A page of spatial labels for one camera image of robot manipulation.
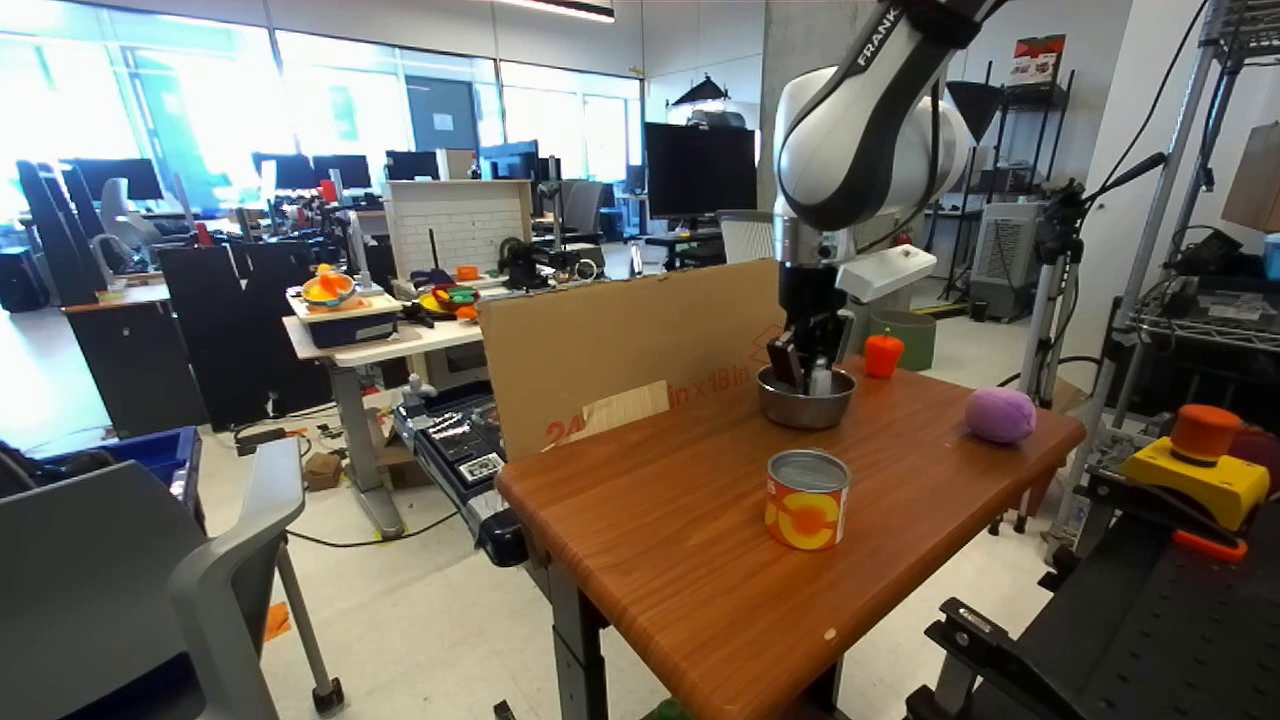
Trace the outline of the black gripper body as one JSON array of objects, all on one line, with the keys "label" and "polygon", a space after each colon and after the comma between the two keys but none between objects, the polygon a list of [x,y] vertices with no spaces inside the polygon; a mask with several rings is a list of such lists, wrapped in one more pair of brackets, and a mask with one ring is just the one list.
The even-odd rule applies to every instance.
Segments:
[{"label": "black gripper body", "polygon": [[845,313],[849,295],[835,290],[835,270],[782,270],[782,308],[789,315],[789,334],[797,346],[797,357],[806,363],[815,363],[821,357],[841,360],[851,315]]}]

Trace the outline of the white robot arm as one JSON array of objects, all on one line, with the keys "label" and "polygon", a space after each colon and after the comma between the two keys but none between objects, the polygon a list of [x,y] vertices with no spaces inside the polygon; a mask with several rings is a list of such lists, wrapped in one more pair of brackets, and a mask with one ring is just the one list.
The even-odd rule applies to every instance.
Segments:
[{"label": "white robot arm", "polygon": [[1004,0],[868,0],[849,54],[786,84],[773,130],[786,334],[800,370],[831,360],[849,324],[825,236],[883,222],[883,243],[968,161],[974,131],[941,76]]}]

